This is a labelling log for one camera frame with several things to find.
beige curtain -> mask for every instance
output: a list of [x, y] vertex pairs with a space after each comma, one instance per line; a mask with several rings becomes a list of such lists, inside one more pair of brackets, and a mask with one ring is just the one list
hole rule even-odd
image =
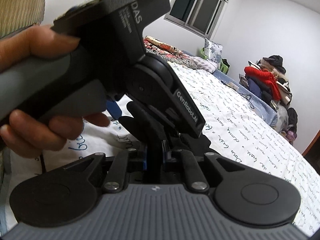
[[20, 28], [41, 23], [44, 5], [44, 0], [0, 0], [0, 38]]

human hand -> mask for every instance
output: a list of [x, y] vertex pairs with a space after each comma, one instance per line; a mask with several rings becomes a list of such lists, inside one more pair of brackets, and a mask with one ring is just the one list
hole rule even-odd
[[[50, 26], [32, 26], [0, 41], [0, 73], [30, 55], [42, 58], [62, 56], [76, 49], [79, 41], [79, 38], [55, 33]], [[103, 113], [92, 114], [84, 119], [97, 126], [110, 124]], [[28, 114], [14, 110], [10, 114], [9, 125], [0, 128], [0, 136], [18, 155], [35, 158], [41, 155], [42, 150], [61, 150], [67, 139], [76, 139], [82, 129], [81, 117], [55, 116], [46, 126]]]

window frame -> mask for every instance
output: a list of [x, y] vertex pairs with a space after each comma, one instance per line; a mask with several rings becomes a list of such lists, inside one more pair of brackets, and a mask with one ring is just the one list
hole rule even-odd
[[[216, 25], [218, 23], [218, 20], [219, 20], [219, 18], [221, 16], [222, 10], [223, 10], [225, 4], [227, 3], [226, 0], [218, 0], [217, 6], [216, 6], [216, 8], [215, 8], [215, 10], [214, 10], [214, 12], [212, 14], [212, 17], [211, 17], [210, 21], [209, 21], [210, 24], [209, 24], [209, 26], [207, 27], [207, 29], [205, 30], [205, 32], [203, 34], [200, 30], [197, 30], [197, 28], [195, 28], [195, 27], [192, 28], [187, 24], [188, 21], [190, 20], [190, 17], [192, 15], [192, 13], [193, 13], [193, 10], [196, 7], [196, 4], [197, 4], [198, 0], [194, 1], [193, 5], [191, 7], [191, 10], [189, 12], [189, 15], [187, 17], [186, 22], [183, 22], [182, 20], [177, 19], [177, 18], [173, 17], [172, 15], [170, 15], [172, 7], [173, 7], [175, 1], [176, 0], [171, 0], [171, 2], [170, 2], [171, 9], [170, 9], [170, 11], [168, 13], [165, 14], [164, 20], [167, 20], [167, 21], [169, 21], [171, 23], [174, 23], [174, 24], [176, 24], [176, 25], [178, 25], [178, 26], [180, 26], [180, 27], [182, 27], [182, 28], [184, 28], [184, 29], [186, 29], [188, 31], [191, 31], [191, 32], [201, 36], [202, 38], [208, 38], [208, 39], [211, 38], [211, 36], [212, 36], [212, 34], [213, 34], [214, 30], [215, 30], [215, 27], [216, 27]], [[197, 8], [197, 12], [194, 15], [193, 22], [194, 22], [194, 20], [196, 19], [197, 15], [198, 15], [198, 12], [199, 12], [199, 10], [201, 8], [202, 2], [203, 2], [203, 0], [200, 1], [200, 4], [199, 4], [199, 6]]]

white blanket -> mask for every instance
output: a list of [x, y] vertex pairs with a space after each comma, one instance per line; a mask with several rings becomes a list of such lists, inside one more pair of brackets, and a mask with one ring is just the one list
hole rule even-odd
[[[212, 142], [211, 148], [225, 157], [295, 185], [301, 194], [301, 206], [294, 223], [311, 236], [320, 226], [317, 197], [320, 182], [316, 171], [297, 150], [251, 111], [248, 102], [234, 90], [204, 70], [171, 65], [206, 120], [203, 133]], [[125, 108], [128, 101], [129, 98], [124, 97], [119, 102], [124, 115], [129, 115]], [[51, 170], [94, 152], [110, 156], [122, 148], [132, 147], [134, 143], [135, 138], [117, 121], [108, 128], [86, 123], [82, 135], [76, 141], [68, 142], [62, 151], [44, 153], [45, 165], [47, 170]], [[8, 202], [10, 192], [19, 182], [41, 173], [37, 159], [22, 159], [15, 153], [10, 156], [12, 174], [5, 178], [9, 190], [1, 190], [1, 199], [6, 200], [6, 217], [1, 219], [1, 224], [3, 228], [5, 220], [8, 229], [16, 223]]]

pile of clothes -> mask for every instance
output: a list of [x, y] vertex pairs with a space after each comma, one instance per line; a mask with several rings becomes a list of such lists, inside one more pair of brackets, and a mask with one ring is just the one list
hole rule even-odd
[[245, 75], [239, 74], [240, 84], [277, 112], [278, 123], [274, 129], [292, 143], [297, 138], [298, 115], [289, 108], [292, 93], [283, 58], [273, 55], [263, 57], [256, 64], [249, 61], [244, 72]]
[[148, 53], [157, 55], [167, 62], [176, 63], [191, 69], [203, 69], [210, 73], [213, 73], [217, 69], [217, 64], [214, 62], [187, 55], [176, 47], [151, 36], [146, 36], [143, 42]]

